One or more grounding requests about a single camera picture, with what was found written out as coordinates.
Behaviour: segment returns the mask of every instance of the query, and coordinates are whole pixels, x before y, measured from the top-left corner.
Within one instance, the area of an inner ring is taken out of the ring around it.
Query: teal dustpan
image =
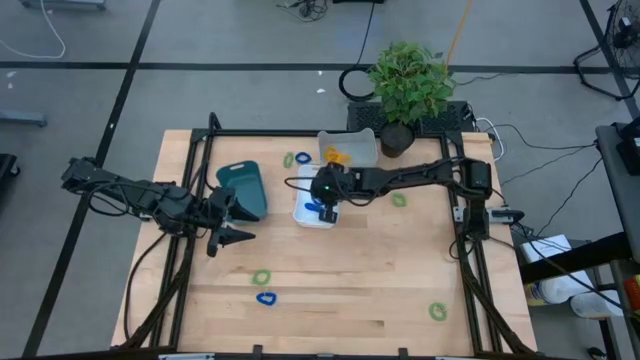
[[[255,161],[243,161],[227,165],[216,172],[222,187],[236,189],[236,198],[243,208],[263,219],[267,216],[267,195],[262,185],[260,168]],[[234,224],[247,224],[242,220],[229,220]]]

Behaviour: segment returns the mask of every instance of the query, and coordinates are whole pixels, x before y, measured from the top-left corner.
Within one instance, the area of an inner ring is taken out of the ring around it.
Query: wooden tabletop
[[[463,135],[468,157],[493,164],[486,134]],[[189,138],[190,131],[165,132],[154,181],[180,182]],[[206,255],[207,238],[198,240],[179,350],[247,353],[261,344],[265,353],[396,355],[406,347],[411,355],[472,355],[460,268],[448,254],[454,231],[447,190],[402,190],[408,198],[405,208],[394,207],[390,196],[366,207],[342,203],[334,228],[303,228],[292,218],[296,192],[283,183],[297,172],[297,166],[282,166],[288,151],[306,151],[319,159],[312,137],[215,138],[209,182],[218,183],[215,174],[222,166],[256,161],[269,214],[257,224],[236,226],[256,239],[220,249],[215,258]],[[380,155],[378,166],[406,167],[441,157],[439,140],[417,139],[399,159]],[[494,166],[493,184],[499,191],[497,179]],[[501,204],[495,195],[488,201],[488,206]],[[491,225],[490,231],[511,242],[508,226]],[[142,224],[134,261],[159,235],[155,224]],[[161,243],[136,273],[131,331],[158,298],[168,244]],[[484,247],[496,307],[523,342],[536,348],[513,250],[495,242]],[[251,277],[258,269],[272,272],[268,289],[278,295],[272,307],[256,301],[262,289],[251,284]],[[446,305],[446,321],[429,316],[434,302]],[[477,308],[489,349],[486,319],[479,303]],[[172,316],[170,305],[164,343]],[[121,310],[113,344],[123,341]]]

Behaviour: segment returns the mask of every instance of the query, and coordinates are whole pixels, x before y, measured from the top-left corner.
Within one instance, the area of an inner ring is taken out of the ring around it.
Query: blue clip
[[[309,210],[309,211],[315,211],[315,212],[322,211],[322,206],[321,205],[316,205],[316,204],[312,204],[312,203],[304,203],[304,208]]]
[[[321,212],[322,210],[324,210],[324,204],[322,203],[322,201],[314,198],[313,196],[311,197],[311,200],[313,201],[312,203],[304,203],[304,208],[309,210],[309,211],[315,211],[317,213]]]
[[[296,162],[301,165],[308,164],[311,162],[311,155],[304,151],[299,152],[296,154]]]
[[[260,293],[256,296],[256,300],[262,305],[273,306],[276,303],[278,296],[272,292]]]

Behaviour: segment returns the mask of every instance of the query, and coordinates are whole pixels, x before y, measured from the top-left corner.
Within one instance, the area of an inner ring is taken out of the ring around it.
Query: green ring
[[[288,152],[287,155],[284,156],[284,161],[282,165],[284,165],[286,169],[290,168],[291,165],[293,165],[293,159],[294,159],[293,153]]]
[[[391,195],[391,203],[395,207],[405,207],[407,206],[407,197],[400,193],[394,193]]]
[[[265,275],[264,280],[260,280],[259,278],[260,275]],[[251,278],[251,283],[258,286],[264,286],[269,283],[269,280],[271,280],[271,271],[260,269],[253,273],[253,278]]]
[[[435,321],[445,321],[447,320],[447,307],[443,303],[433,303],[429,306],[429,315]]]

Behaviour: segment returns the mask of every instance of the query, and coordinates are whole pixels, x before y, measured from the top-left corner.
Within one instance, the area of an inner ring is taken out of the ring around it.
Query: green leaves
[[[389,121],[410,124],[446,111],[446,99],[453,95],[455,83],[444,63],[435,61],[443,55],[404,41],[382,51],[369,79],[375,85],[374,93],[382,97],[382,110]]]
[[[444,100],[446,98],[448,98],[449,96],[453,95],[453,89],[443,85],[441,87],[439,87],[436,91],[434,91],[433,93],[433,97],[436,99],[441,99]]]

